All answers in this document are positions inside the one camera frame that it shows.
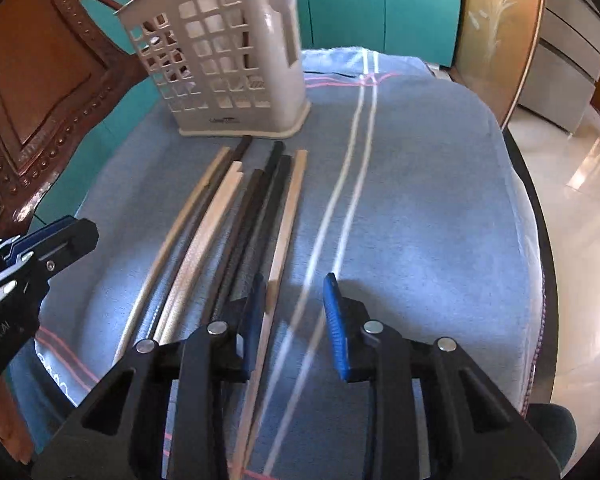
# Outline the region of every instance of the cabinet door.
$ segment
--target cabinet door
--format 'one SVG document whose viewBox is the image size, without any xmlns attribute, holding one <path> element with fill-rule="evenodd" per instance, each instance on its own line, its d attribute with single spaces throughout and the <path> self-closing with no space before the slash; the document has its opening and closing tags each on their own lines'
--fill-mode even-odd
<svg viewBox="0 0 600 480">
<path fill-rule="evenodd" d="M 386 0 L 384 51 L 451 66 L 461 0 Z"/>
<path fill-rule="evenodd" d="M 309 0 L 296 0 L 296 7 L 298 8 L 298 25 L 302 48 L 312 48 L 314 46 L 314 38 L 311 33 Z"/>
<path fill-rule="evenodd" d="M 315 48 L 384 47 L 384 0 L 309 0 Z"/>
</svg>

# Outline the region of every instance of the silver bolt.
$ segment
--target silver bolt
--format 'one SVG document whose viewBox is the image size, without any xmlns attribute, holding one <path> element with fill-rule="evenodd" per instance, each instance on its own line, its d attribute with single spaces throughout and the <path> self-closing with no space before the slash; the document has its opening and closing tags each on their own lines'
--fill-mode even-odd
<svg viewBox="0 0 600 480">
<path fill-rule="evenodd" d="M 371 321 L 367 321 L 362 328 L 368 334 L 379 334 L 384 330 L 384 325 L 379 321 L 372 319 Z"/>
<path fill-rule="evenodd" d="M 3 293 L 9 294 L 14 288 L 16 288 L 17 284 L 18 284 L 18 282 L 16 282 L 16 280 L 13 280 L 13 281 L 7 283 L 2 290 Z"/>
<path fill-rule="evenodd" d="M 450 337 L 441 337 L 438 339 L 438 348 L 443 352 L 453 352 L 458 348 L 458 344 Z"/>
<path fill-rule="evenodd" d="M 155 341 L 152 339 L 142 339 L 136 345 L 136 351 L 139 354 L 148 354 L 155 348 Z"/>
<path fill-rule="evenodd" d="M 226 332 L 227 324 L 224 321 L 214 321 L 209 323 L 209 326 L 206 327 L 206 331 L 211 335 L 221 335 Z"/>
</svg>

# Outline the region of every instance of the white plastic basket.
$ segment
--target white plastic basket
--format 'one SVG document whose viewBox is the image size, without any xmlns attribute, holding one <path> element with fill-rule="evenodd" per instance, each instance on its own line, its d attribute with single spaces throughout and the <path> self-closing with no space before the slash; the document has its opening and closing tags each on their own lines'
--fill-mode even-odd
<svg viewBox="0 0 600 480">
<path fill-rule="evenodd" d="M 182 135 L 282 139 L 302 126 L 296 0 L 131 0 L 116 14 Z"/>
</svg>

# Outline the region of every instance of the gray drawer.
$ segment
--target gray drawer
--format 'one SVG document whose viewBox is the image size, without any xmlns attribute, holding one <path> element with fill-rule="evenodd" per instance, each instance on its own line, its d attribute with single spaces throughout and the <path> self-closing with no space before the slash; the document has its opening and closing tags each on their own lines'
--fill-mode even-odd
<svg viewBox="0 0 600 480">
<path fill-rule="evenodd" d="M 600 53 L 600 17 L 583 0 L 546 0 L 546 8 L 560 16 Z"/>
<path fill-rule="evenodd" d="M 572 59 L 596 81 L 600 77 L 600 53 L 550 10 L 545 9 L 540 37 Z"/>
<path fill-rule="evenodd" d="M 594 90 L 579 70 L 539 44 L 519 103 L 573 133 Z"/>
</svg>

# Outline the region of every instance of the chair backrest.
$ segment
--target chair backrest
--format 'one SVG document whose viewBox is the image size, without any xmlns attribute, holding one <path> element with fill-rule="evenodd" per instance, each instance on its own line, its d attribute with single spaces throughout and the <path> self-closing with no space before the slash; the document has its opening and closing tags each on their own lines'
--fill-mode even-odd
<svg viewBox="0 0 600 480">
<path fill-rule="evenodd" d="M 25 233 L 84 136 L 147 76 L 78 0 L 0 3 L 0 238 Z"/>
</svg>

